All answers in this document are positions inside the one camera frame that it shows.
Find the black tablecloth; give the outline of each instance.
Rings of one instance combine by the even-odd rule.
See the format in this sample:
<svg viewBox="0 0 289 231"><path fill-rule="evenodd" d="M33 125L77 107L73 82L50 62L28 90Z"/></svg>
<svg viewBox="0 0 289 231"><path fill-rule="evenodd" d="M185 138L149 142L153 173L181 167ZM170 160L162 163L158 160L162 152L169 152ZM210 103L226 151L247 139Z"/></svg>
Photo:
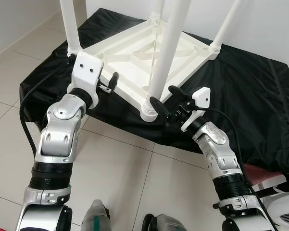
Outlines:
<svg viewBox="0 0 289 231"><path fill-rule="evenodd" d="M79 28L83 48L135 26L143 20L99 9ZM210 44L199 36L194 38ZM67 60L67 42L55 49L20 85L20 99L46 75ZM66 94L72 66L45 81L25 105L26 120L42 128L47 108ZM204 64L181 88L194 92L197 87L211 88L211 108L226 113L236 126L243 160L270 171L289 172L289 68L286 64L223 45L215 60ZM174 110L173 97L165 103ZM200 152L189 134L167 128L157 119L141 120L139 112L117 94L102 96L99 105L87 114L153 142ZM233 131L220 115L205 113L229 136L236 151Z"/></svg>

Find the white tube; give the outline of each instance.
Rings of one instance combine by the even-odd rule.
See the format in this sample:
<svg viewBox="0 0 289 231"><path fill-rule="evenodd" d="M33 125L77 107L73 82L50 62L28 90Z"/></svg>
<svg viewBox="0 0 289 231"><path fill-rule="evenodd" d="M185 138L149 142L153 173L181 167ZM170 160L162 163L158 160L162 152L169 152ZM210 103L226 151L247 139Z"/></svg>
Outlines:
<svg viewBox="0 0 289 231"><path fill-rule="evenodd" d="M224 42L226 36L229 34L231 30L231 26L233 21L235 20L236 14L238 12L239 7L241 6L243 0L235 0L229 13L226 16L226 19L222 23L214 41L211 43L209 49L213 53L219 53L221 49L221 44Z"/></svg>
<svg viewBox="0 0 289 231"><path fill-rule="evenodd" d="M67 38L67 56L82 51L80 46L73 0L60 0L65 33Z"/></svg>
<svg viewBox="0 0 289 231"><path fill-rule="evenodd" d="M162 95L184 26L190 1L191 0L175 0L174 2L162 46L160 48L160 54L154 70L153 79L150 84L150 89L140 113L141 118L144 121L152 122L157 117L157 114L150 103L150 97L153 96L156 99L160 99Z"/></svg>
<svg viewBox="0 0 289 231"><path fill-rule="evenodd" d="M150 18L152 20L154 20L155 22L158 22L162 17L163 3L164 3L164 0L155 0L154 1L154 7L153 7L153 10L151 12Z"/></svg>

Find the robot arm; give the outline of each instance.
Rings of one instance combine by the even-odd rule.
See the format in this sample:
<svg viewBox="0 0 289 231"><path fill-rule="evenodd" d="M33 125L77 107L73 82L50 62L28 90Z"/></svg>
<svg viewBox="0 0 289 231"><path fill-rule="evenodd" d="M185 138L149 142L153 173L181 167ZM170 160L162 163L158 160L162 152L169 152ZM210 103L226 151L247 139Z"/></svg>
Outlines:
<svg viewBox="0 0 289 231"><path fill-rule="evenodd" d="M181 101L174 116L153 97L151 104L167 123L177 123L182 131L193 134L192 138L203 152L220 200L214 208L219 208L221 214L226 217L222 226L223 230L276 230L251 189L251 185L245 180L236 155L229 146L228 136L212 122L202 117L205 111L198 110L199 106L209 107L210 89L201 88L190 96L174 86L170 86L169 90ZM164 221L164 216L158 216L156 222Z"/></svg>
<svg viewBox="0 0 289 231"><path fill-rule="evenodd" d="M89 54L77 55L68 94L47 110L47 126L42 130L25 189L24 203L16 231L68 231L72 210L64 205L70 197L77 131L87 109L98 104L97 91L113 92L118 74L105 86L100 82L103 62Z"/></svg>

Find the tile floor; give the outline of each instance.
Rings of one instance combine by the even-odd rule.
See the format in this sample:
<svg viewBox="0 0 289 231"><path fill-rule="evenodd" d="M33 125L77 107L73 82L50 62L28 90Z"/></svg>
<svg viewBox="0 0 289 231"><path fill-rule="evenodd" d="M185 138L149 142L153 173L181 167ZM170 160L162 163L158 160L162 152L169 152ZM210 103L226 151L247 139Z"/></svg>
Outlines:
<svg viewBox="0 0 289 231"><path fill-rule="evenodd" d="M78 25L85 6L76 8ZM19 121L20 82L65 40L61 17L36 31L0 63L0 228L13 231L33 156ZM92 117L82 121L68 206L79 231L95 198L109 208L114 231L139 231L147 213L167 213L188 230L221 230L217 195L203 156L165 147Z"/></svg>

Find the tile grout line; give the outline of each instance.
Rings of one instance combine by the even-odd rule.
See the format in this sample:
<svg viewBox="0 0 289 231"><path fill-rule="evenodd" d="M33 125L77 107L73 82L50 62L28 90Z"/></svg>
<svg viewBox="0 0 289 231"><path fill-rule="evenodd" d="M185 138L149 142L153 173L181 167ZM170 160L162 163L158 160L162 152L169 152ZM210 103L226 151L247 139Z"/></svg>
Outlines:
<svg viewBox="0 0 289 231"><path fill-rule="evenodd" d="M94 133L94 134L97 134L97 135L100 135L100 136L104 136L104 137L107 137L107 138L112 139L112 140L115 140L115 141L120 141L120 140L117 140L117 139L111 138L111 137L109 137L109 136L101 135L101 134L96 133L96 132L94 132L94 131L86 130L86 129L84 129L84 128L82 128L82 130L84 130L84 131L88 131L88 132L91 132L91 133ZM129 144L129 145L135 146L135 147L137 147L137 148L141 148L141 147L138 147L138 146L133 145L133 144L130 144L130 143L126 143L126 144ZM149 151L149 152L152 152L152 150L149 150L149 149L145 149L145 148L141 148L141 149L146 150L146 151Z"/></svg>
<svg viewBox="0 0 289 231"><path fill-rule="evenodd" d="M85 124L82 126L82 128L80 128L80 132L78 133L78 136L80 136L80 133L82 132L82 129L85 127L89 118L90 118L90 116L88 116L87 120L85 121Z"/></svg>
<svg viewBox="0 0 289 231"><path fill-rule="evenodd" d="M162 156L164 156L164 157L168 157L168 158L170 158L170 159L177 160L177 161L179 161L179 162L183 162L183 163L188 164L188 165L192 165L192 166L194 166L194 167L199 167L199 166L193 165L193 164L191 164L191 163L188 163L188 162L185 162L185 161L182 161L182 160L178 160L178 159L175 159L175 158L173 158L173 157L169 157L169 156L167 156L167 155L163 155L163 154L160 154L160 153L157 153L157 152L154 152L154 153L156 153L156 154L158 154L158 155L162 155Z"/></svg>
<svg viewBox="0 0 289 231"><path fill-rule="evenodd" d="M14 104L13 104L13 107L15 107L14 105L19 101L19 104L20 104L20 99L18 99Z"/></svg>
<svg viewBox="0 0 289 231"><path fill-rule="evenodd" d="M91 133L94 133L94 134L97 134L97 135L100 135L100 136L104 136L104 137L107 137L107 138L112 139L112 140L115 140L115 141L120 141L120 140L117 140L117 139L111 138L111 137L109 137L109 136L101 135L101 134L96 133L96 132L94 132L94 131L86 130L86 129L84 129L84 126L83 126L83 128L82 128L81 130L88 131L88 132L91 132ZM141 148L141 147L138 147L138 146L133 145L133 144L130 144L130 143L126 143L126 144L129 144L129 145L135 146L135 147L137 147L137 148ZM196 165L190 164L190 163L188 163L188 162L185 162L185 161L182 161L182 160L178 160L178 159L175 159L175 158L173 158L173 157L169 157L169 156L167 156L167 155L164 155L164 154L160 154L160 153L154 152L154 147L155 147L155 143L154 143L154 146L153 146L153 151L148 150L148 149L145 149L145 148L141 148L141 149L144 149L144 150L146 150L146 151L150 151L150 152L153 152L153 153L156 153L156 154L159 154L159 155L163 155L163 156L165 156L165 157L168 157L168 158L171 158L171 159L174 159L174 160L177 160L177 161L183 162L183 163L185 163L185 164L192 165L192 166L194 166L194 167L199 167L199 168L201 168L201 169L207 170L206 168L203 168L203 167L200 167L200 166L196 166Z"/></svg>
<svg viewBox="0 0 289 231"><path fill-rule="evenodd" d="M0 120L2 117L4 117L4 115L12 108L13 106L11 106L1 117L0 117Z"/></svg>
<svg viewBox="0 0 289 231"><path fill-rule="evenodd" d="M0 102L1 104L4 104L4 105L7 105L7 106L10 106L10 107L13 107L13 105L9 105L9 104L7 104L7 103L2 103L2 102Z"/></svg>
<svg viewBox="0 0 289 231"><path fill-rule="evenodd" d="M78 225L78 224L75 224L75 223L72 223L72 224L81 227L81 225Z"/></svg>
<svg viewBox="0 0 289 231"><path fill-rule="evenodd" d="M138 205L138 209L137 209L137 212L136 212L135 221L134 221L134 225L133 225L132 231L134 230L134 227L135 227L135 223L136 223L138 211L139 211L139 208L140 208L140 203L141 203L141 199L142 199L142 195L143 195L143 191L144 191L144 187L145 187L146 178L148 177L148 173L149 173L149 169L150 169L152 157L153 157L153 151L152 151L152 153L151 153L151 158L150 158L150 162L149 162L149 167L148 167L148 170L147 170L147 172L146 172L146 176L145 176L145 180L144 180L144 184L143 184L143 188L142 188L142 192L141 192L141 196L140 196L140 200L139 200L139 205Z"/></svg>
<svg viewBox="0 0 289 231"><path fill-rule="evenodd" d="M27 54L22 54L22 55L27 56L27 57L30 57L30 58L33 58L33 59L37 59L37 60L40 60L40 61L45 61L45 60L42 60L42 59L39 59L39 58L32 57L32 56L27 55Z"/></svg>
<svg viewBox="0 0 289 231"><path fill-rule="evenodd" d="M58 30L58 29L54 29L54 28L51 28L51 27L46 27L47 29L51 29L51 30L54 30L54 31L57 31L57 32L60 32L60 33L63 33L63 34L66 34L65 32L62 32L62 31L60 31L60 30Z"/></svg>
<svg viewBox="0 0 289 231"><path fill-rule="evenodd" d="M14 204L17 204L17 205L20 205L20 206L21 206L21 204L16 203L16 202L11 201L11 200L8 200L8 199L6 199L6 198L3 198L3 197L1 197L1 196L0 196L0 199L5 200L5 201L9 201L9 202L12 202L12 203L14 203Z"/></svg>

